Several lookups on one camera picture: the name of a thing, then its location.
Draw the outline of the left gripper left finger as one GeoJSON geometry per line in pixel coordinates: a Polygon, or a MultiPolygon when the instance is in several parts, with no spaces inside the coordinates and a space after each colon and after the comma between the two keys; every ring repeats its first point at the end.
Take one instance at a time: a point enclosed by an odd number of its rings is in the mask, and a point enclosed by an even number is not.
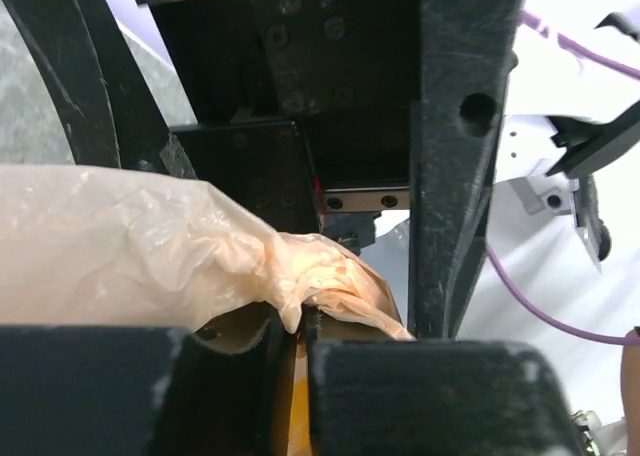
{"type": "Polygon", "coordinates": [[[266,356],[283,332],[271,305],[251,303],[205,323],[194,333],[192,351],[204,356],[266,356]]]}

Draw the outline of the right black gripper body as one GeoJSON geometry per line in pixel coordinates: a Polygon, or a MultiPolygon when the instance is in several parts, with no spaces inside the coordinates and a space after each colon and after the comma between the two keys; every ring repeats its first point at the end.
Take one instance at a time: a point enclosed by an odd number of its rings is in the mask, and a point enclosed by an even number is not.
{"type": "Polygon", "coordinates": [[[197,176],[280,231],[353,252],[409,199],[418,0],[136,0],[196,121],[197,176]]]}

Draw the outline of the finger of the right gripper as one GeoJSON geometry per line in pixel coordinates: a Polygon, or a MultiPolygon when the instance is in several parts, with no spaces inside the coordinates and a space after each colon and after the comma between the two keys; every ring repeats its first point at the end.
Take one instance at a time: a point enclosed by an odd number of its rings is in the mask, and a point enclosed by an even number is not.
{"type": "Polygon", "coordinates": [[[193,179],[106,0],[2,0],[80,165],[193,179]]]}
{"type": "Polygon", "coordinates": [[[408,329],[452,338],[486,257],[486,228],[522,0],[419,0],[411,107],[408,329]]]}

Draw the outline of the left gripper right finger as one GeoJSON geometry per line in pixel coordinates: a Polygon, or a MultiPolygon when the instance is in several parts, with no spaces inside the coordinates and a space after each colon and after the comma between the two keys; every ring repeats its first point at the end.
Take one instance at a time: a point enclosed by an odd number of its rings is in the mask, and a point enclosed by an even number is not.
{"type": "Polygon", "coordinates": [[[310,331],[319,340],[413,341],[386,281],[370,268],[323,270],[305,293],[310,331]]]}

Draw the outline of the beige plastic bag orange prints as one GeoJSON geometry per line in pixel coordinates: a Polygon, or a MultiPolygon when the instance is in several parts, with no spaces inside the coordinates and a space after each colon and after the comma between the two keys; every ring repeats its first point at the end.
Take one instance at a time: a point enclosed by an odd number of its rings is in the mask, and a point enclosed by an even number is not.
{"type": "Polygon", "coordinates": [[[306,291],[339,268],[372,269],[325,236],[275,230],[203,181],[72,165],[1,169],[5,324],[195,331],[265,302],[295,332],[306,291]]]}

